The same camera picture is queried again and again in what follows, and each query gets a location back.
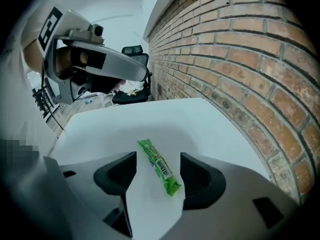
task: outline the floor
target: floor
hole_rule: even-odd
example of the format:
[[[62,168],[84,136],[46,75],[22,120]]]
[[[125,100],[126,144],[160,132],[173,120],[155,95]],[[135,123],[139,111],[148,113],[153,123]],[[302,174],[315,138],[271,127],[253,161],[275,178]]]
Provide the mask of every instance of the floor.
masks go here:
[[[112,106],[111,103],[112,96],[110,95],[103,95],[103,100],[105,104],[105,108]],[[78,100],[72,103],[71,105],[61,105],[53,114],[56,120],[59,122],[59,124],[64,128],[71,117],[75,114],[91,111],[91,110],[97,110],[101,109],[103,107],[102,100],[99,96],[90,98],[92,100],[91,103],[86,104],[84,100]],[[59,127],[57,122],[53,119],[52,116],[48,118],[46,121],[47,125],[53,130],[53,132],[59,137],[62,129]]]

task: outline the white table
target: white table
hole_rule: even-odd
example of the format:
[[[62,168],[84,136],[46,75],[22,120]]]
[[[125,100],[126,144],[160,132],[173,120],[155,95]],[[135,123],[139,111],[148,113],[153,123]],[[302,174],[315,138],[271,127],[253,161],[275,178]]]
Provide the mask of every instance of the white table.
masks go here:
[[[190,152],[256,171],[270,180],[254,149],[239,130],[201,98],[174,99],[102,108],[74,115],[50,157],[59,165],[77,164],[155,147]]]

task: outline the white cloth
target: white cloth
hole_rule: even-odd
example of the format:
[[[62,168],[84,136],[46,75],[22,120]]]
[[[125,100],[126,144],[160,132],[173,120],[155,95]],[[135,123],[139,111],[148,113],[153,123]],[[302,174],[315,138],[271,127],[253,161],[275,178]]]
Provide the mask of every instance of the white cloth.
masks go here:
[[[58,0],[34,0],[7,39],[0,58],[0,138],[32,145],[47,156],[57,137],[48,127],[32,97],[31,85],[23,67],[21,48],[38,36]]]
[[[134,90],[141,91],[144,88],[145,82],[126,81],[125,84],[120,85],[119,91],[125,94],[131,93]]]

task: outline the white barcode label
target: white barcode label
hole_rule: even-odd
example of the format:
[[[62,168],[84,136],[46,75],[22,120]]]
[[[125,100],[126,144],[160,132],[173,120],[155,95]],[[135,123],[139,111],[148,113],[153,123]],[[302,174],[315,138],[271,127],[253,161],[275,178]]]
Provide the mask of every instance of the white barcode label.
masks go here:
[[[170,173],[166,163],[162,159],[157,160],[155,163],[159,166],[160,171],[165,179],[168,179],[171,177],[171,173]]]

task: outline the green candy package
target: green candy package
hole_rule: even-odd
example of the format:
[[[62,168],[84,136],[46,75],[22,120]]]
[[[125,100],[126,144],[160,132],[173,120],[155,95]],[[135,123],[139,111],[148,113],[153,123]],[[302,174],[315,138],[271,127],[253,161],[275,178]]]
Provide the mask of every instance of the green candy package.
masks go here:
[[[172,171],[169,169],[164,158],[158,153],[156,148],[152,145],[149,139],[137,141],[138,144],[143,148],[150,163],[155,169],[156,174],[162,180],[165,191],[173,197],[176,191],[181,187],[178,184]]]

